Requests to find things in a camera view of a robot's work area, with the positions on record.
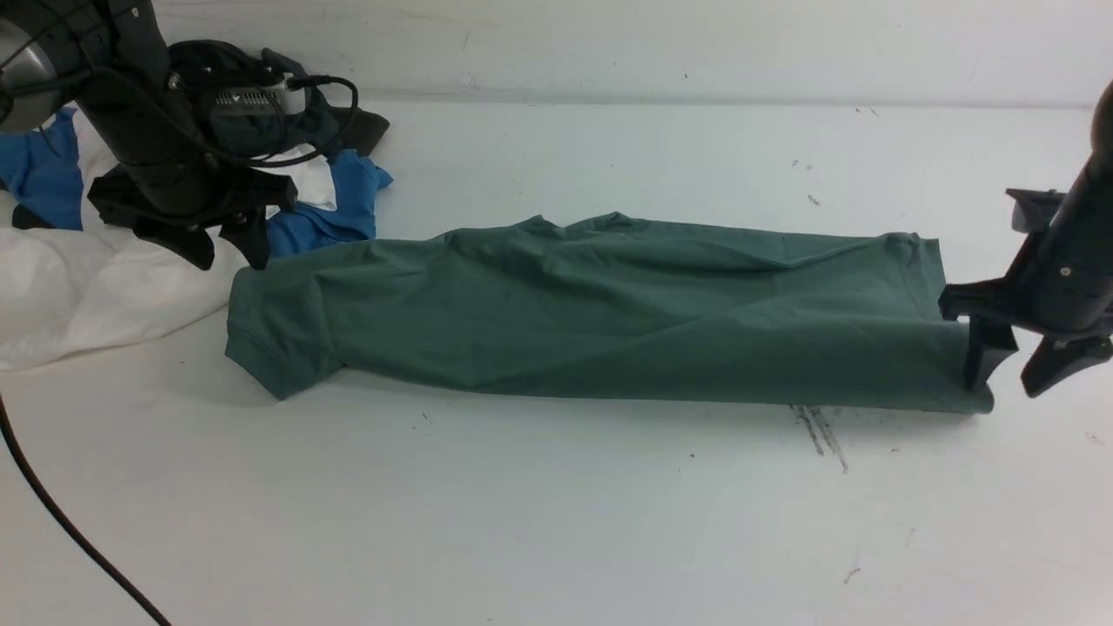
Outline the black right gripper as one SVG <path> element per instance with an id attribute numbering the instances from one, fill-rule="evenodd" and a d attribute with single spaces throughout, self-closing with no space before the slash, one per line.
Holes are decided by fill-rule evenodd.
<path id="1" fill-rule="evenodd" d="M 998 278 L 946 285 L 938 306 L 947 320 L 971 317 L 963 362 L 971 391 L 985 389 L 1018 352 L 1012 326 L 1045 336 L 1021 375 L 1026 397 L 1040 397 L 1112 358 L 1110 190 L 1006 194 L 1015 202 L 1013 227 L 1026 236 L 1009 268 Z"/>

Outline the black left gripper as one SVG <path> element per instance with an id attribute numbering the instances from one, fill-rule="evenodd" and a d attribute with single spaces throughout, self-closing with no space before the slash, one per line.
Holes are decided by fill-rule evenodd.
<path id="1" fill-rule="evenodd" d="M 293 211 L 297 187 L 290 176 L 238 165 L 191 168 L 126 168 L 96 178 L 87 199 L 111 225 L 129 227 L 136 238 L 170 250 L 207 272 L 215 245 L 205 229 L 239 250 L 253 270 L 270 261 L 265 211 Z"/>

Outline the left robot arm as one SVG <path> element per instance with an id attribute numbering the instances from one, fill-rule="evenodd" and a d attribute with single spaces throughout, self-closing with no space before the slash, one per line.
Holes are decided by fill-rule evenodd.
<path id="1" fill-rule="evenodd" d="M 4 1 L 1 17 L 3 133 L 35 130 L 73 102 L 118 163 L 88 190 L 108 225 L 200 270 L 218 229 L 250 267 L 267 266 L 266 207 L 293 211 L 296 186 L 206 139 L 151 3 Z"/>

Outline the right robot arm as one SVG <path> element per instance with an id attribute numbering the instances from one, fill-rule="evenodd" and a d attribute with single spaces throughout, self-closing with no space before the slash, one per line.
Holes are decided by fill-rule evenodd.
<path id="1" fill-rule="evenodd" d="M 1066 193 L 1007 190 L 1013 229 L 1025 239 L 1006 273 L 947 285 L 946 320 L 969 320 L 963 384 L 984 389 L 1017 353 L 1015 329 L 1041 338 L 1021 381 L 1040 397 L 1068 376 L 1110 361 L 1112 333 L 1112 91 L 1090 123 L 1090 157 Z"/>

